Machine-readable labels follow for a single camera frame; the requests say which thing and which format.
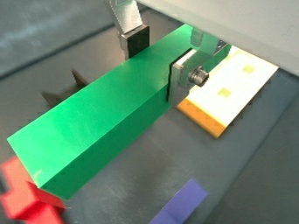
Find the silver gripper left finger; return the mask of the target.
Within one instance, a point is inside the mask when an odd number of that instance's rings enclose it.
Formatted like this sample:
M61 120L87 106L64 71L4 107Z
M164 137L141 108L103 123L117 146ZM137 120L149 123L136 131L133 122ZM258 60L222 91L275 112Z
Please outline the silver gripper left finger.
M125 59L149 46L149 26L143 23L136 0L104 0L112 17Z

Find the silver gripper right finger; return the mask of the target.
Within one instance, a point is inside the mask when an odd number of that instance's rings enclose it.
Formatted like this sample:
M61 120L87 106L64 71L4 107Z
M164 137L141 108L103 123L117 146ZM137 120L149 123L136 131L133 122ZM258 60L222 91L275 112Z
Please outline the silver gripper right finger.
M210 72L226 59L230 45L207 32L191 29L191 48L169 66L167 101L176 107L194 86L203 87Z

